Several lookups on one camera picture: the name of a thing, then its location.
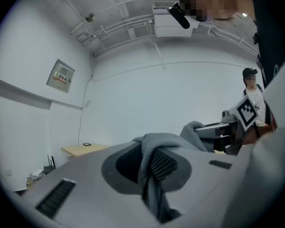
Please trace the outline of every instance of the wall outlet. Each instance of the wall outlet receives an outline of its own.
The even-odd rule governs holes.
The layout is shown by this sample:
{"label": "wall outlet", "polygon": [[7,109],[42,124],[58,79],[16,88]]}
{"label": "wall outlet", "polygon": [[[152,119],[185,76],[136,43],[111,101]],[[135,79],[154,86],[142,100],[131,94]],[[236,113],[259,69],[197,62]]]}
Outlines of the wall outlet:
{"label": "wall outlet", "polygon": [[11,170],[10,169],[5,170],[5,173],[6,173],[7,176],[11,176]]}

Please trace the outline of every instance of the wooden desk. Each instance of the wooden desk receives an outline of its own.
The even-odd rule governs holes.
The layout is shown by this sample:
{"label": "wooden desk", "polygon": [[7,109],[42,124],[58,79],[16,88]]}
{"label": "wooden desk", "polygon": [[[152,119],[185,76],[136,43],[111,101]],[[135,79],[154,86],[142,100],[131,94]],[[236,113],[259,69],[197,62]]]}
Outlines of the wooden desk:
{"label": "wooden desk", "polygon": [[90,146],[84,146],[82,144],[80,145],[74,145],[69,147],[63,147],[61,148],[62,151],[68,153],[72,157],[77,157],[83,154],[96,152],[99,150],[103,150],[110,147],[109,145],[101,145],[101,144],[92,144]]}

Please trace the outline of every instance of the white wall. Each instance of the white wall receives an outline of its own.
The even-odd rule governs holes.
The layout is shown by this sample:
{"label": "white wall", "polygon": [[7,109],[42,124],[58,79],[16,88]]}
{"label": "white wall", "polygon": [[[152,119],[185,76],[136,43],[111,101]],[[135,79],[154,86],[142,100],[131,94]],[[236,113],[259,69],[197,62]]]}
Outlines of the white wall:
{"label": "white wall", "polygon": [[242,67],[256,67],[253,55],[221,39],[194,35],[157,42],[166,70],[149,39],[95,60],[82,142],[118,144],[151,132],[180,134],[193,120],[219,122],[221,112],[241,99]]}
{"label": "white wall", "polygon": [[[82,107],[91,77],[88,51],[50,15],[41,0],[19,0],[0,26],[0,80],[27,92]],[[75,69],[68,93],[46,85],[61,59]]]}
{"label": "white wall", "polygon": [[[64,164],[60,148],[78,143],[89,52],[49,11],[41,0],[19,0],[0,27],[0,173],[12,190],[24,189],[48,154]],[[75,69],[69,93],[46,85],[58,58]]]}

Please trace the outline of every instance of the white ceiling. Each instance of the white ceiling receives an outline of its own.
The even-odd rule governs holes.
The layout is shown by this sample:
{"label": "white ceiling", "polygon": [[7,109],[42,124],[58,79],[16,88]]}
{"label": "white ceiling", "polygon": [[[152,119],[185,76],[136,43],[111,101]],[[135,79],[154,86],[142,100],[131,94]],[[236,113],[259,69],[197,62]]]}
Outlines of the white ceiling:
{"label": "white ceiling", "polygon": [[[48,6],[49,10],[54,6],[58,0],[43,0]],[[100,30],[100,26],[109,26],[122,19],[122,14],[124,14],[124,19],[130,17],[136,17],[145,14],[152,14],[152,1],[156,0],[135,0],[122,4],[120,6],[115,6],[113,8],[107,9],[115,5],[116,3],[123,2],[126,0],[69,0],[74,5],[75,9],[84,18],[89,12],[95,14],[95,20],[92,23],[86,23],[86,26],[81,26],[73,35],[73,37],[78,37],[81,34],[89,35]],[[52,15],[56,16],[59,20],[67,26],[69,31],[72,31],[80,22],[80,18],[74,13],[70,6],[65,1],[60,1],[55,8],[52,10]],[[252,37],[256,32],[256,26],[252,19],[249,17],[244,18],[241,14],[234,17],[233,20],[226,22],[220,21],[216,22],[216,25],[231,32],[239,37],[245,37],[245,40],[253,43]],[[145,28],[135,28],[131,33],[135,33],[136,37],[146,36],[147,31]],[[122,41],[130,39],[130,32],[122,32],[114,35],[102,42],[103,47],[108,47],[117,44]],[[92,40],[91,43],[87,44],[86,47],[91,51],[95,51],[99,46],[97,40]]]}

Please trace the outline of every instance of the gray towel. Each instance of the gray towel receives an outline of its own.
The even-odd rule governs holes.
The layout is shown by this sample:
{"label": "gray towel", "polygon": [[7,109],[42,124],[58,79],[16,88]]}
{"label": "gray towel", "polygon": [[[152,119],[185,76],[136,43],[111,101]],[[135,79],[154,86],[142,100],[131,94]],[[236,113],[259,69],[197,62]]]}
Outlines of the gray towel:
{"label": "gray towel", "polygon": [[183,127],[180,137],[187,140],[192,145],[196,146],[199,150],[205,152],[214,152],[213,150],[213,140],[201,140],[197,133],[194,131],[195,129],[205,127],[203,124],[193,121],[188,123]]}
{"label": "gray towel", "polygon": [[143,137],[137,137],[133,141],[142,143],[142,163],[140,167],[140,176],[148,176],[147,168],[153,151],[159,147],[182,147],[192,150],[200,150],[183,138],[172,133],[148,133]]}

